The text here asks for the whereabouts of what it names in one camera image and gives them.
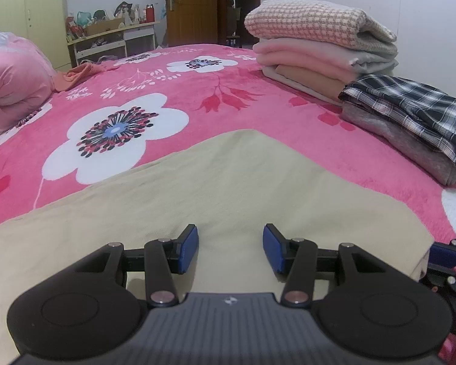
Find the red bottle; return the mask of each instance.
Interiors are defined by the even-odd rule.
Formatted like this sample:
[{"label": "red bottle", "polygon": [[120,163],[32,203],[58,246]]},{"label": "red bottle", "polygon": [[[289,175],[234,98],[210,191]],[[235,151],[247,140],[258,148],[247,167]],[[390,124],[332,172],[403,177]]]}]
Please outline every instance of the red bottle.
[{"label": "red bottle", "polygon": [[147,23],[156,21],[156,14],[154,12],[153,4],[147,5],[147,7],[145,7],[145,17],[147,19]]}]

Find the stack of folded blankets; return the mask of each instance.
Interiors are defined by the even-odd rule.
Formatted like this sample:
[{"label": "stack of folded blankets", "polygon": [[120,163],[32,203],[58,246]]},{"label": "stack of folded blankets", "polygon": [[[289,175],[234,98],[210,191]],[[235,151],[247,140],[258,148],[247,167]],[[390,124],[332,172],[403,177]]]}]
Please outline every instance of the stack of folded blankets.
[{"label": "stack of folded blankets", "polygon": [[456,182],[456,98],[392,77],[395,34],[364,11],[325,1],[267,0],[245,19],[266,77],[342,106],[442,185]]},{"label": "stack of folded blankets", "polygon": [[264,74],[328,103],[361,74],[398,64],[396,35],[357,8],[326,1],[266,0],[245,19]]}]

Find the pink floral bedspread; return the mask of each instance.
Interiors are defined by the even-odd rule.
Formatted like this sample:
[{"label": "pink floral bedspread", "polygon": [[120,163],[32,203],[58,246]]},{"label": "pink floral bedspread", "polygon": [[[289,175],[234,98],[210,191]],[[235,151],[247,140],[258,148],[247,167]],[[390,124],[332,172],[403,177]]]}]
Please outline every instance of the pink floral bedspread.
[{"label": "pink floral bedspread", "polygon": [[0,223],[218,134],[251,128],[406,203],[436,240],[456,237],[456,187],[444,189],[382,139],[343,122],[339,107],[264,77],[254,56],[218,45],[156,50],[107,62],[118,69],[55,94],[0,136]]}]

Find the desk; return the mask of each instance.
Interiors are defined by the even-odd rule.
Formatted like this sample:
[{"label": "desk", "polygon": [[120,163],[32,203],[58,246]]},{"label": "desk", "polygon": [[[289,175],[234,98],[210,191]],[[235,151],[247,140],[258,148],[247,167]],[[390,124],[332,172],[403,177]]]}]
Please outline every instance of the desk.
[{"label": "desk", "polygon": [[[151,23],[142,23],[140,25],[125,26],[120,29],[105,31],[104,33],[99,33],[95,35],[90,35],[88,37],[81,37],[77,40],[67,43],[69,49],[69,55],[71,57],[71,65],[76,67],[79,65],[81,60],[87,56],[92,56],[96,54],[103,53],[108,50],[114,50],[116,48],[124,48],[125,57],[137,55],[138,53],[147,52],[149,50],[154,50],[156,45],[156,36],[154,33],[154,25],[159,24],[160,22],[151,22]],[[118,41],[112,41],[98,47],[88,47],[98,38],[110,38],[118,39]],[[131,40],[140,40],[144,39],[145,43],[150,40],[150,45],[142,47],[144,50],[137,50],[136,53],[129,55],[127,46]]]}]

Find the plaid shirt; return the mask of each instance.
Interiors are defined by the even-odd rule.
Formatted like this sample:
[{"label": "plaid shirt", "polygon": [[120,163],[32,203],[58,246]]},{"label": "plaid shirt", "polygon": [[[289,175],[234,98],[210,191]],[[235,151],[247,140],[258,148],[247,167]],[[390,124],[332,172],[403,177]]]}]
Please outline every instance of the plaid shirt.
[{"label": "plaid shirt", "polygon": [[455,97],[420,82],[368,74],[346,85],[339,98],[400,125],[456,165]]}]

